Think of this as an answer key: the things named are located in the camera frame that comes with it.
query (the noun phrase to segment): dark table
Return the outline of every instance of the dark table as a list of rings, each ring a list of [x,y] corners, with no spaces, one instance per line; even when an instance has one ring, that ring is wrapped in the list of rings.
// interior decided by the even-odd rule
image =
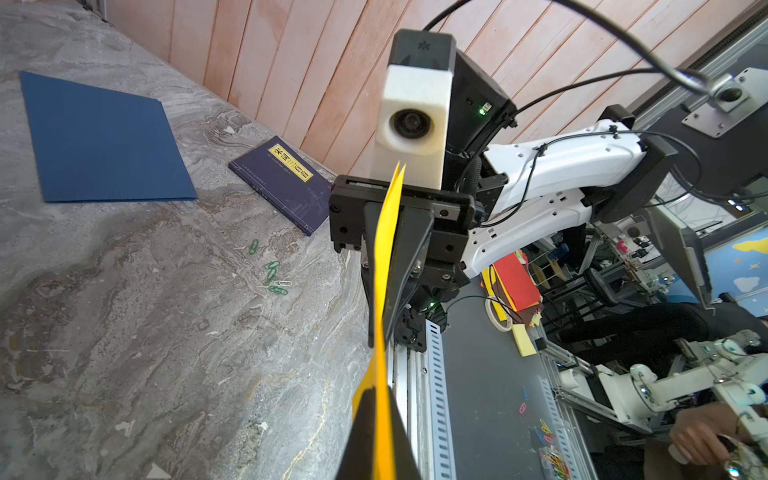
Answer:
[[[467,295],[485,295],[479,279],[456,298]],[[456,478],[544,478],[534,431],[540,419],[553,428],[538,379],[546,376],[543,363],[539,355],[520,356],[512,332],[491,324],[484,302],[453,306],[442,336]]]

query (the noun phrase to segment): human hand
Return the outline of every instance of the human hand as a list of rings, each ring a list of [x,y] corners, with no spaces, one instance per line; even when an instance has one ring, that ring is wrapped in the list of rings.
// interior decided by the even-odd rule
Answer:
[[[717,438],[721,428],[711,422],[699,409],[683,410],[677,414],[670,431],[672,443],[680,454],[695,465],[722,465],[730,453]]]

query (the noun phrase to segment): white camera housing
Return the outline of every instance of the white camera housing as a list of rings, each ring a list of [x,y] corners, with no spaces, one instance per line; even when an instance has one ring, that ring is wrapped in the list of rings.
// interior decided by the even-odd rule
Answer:
[[[371,178],[390,181],[399,162],[407,166],[405,184],[440,190],[452,82],[450,70],[387,67]],[[421,111],[430,119],[429,130],[423,137],[406,138],[395,129],[395,114],[403,110]]]

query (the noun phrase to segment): blue wall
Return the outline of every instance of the blue wall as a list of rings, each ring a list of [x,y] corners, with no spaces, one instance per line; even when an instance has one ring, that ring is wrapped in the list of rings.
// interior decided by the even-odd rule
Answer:
[[[768,315],[768,228],[707,253],[712,295],[733,295],[754,316]],[[671,302],[696,302],[678,278],[670,285]]]

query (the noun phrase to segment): person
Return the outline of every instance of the person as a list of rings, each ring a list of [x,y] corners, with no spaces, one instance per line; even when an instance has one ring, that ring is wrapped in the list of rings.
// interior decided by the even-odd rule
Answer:
[[[760,345],[749,353],[768,353],[768,323],[747,312],[737,303],[712,305],[714,311],[703,310],[691,303],[656,303],[583,322],[560,332],[558,339],[567,344],[613,336],[604,345],[578,353],[595,365],[618,360],[627,368],[635,363],[651,364],[668,359],[680,348],[675,339],[702,342],[728,337],[749,329],[760,336]]]
[[[753,408],[761,417],[765,418],[768,414],[766,405]],[[722,467],[731,459],[731,455],[717,438],[718,435],[727,435],[747,445],[754,444],[749,433],[740,426],[736,413],[724,403],[713,402],[681,410],[670,430],[670,439],[691,465],[668,468],[670,463],[666,446],[662,444],[664,450],[660,450],[659,445],[652,442],[646,447],[645,478],[727,478],[727,475],[723,475]]]
[[[766,417],[765,405],[754,406]],[[598,478],[631,480],[696,480],[729,478],[724,464],[731,460],[725,445],[717,438],[727,435],[747,445],[754,440],[740,427],[736,413],[720,402],[685,409],[677,413],[670,430],[670,440],[689,465],[681,465],[669,454],[669,445],[656,439],[646,440],[642,449],[612,445],[603,453],[592,454]]]

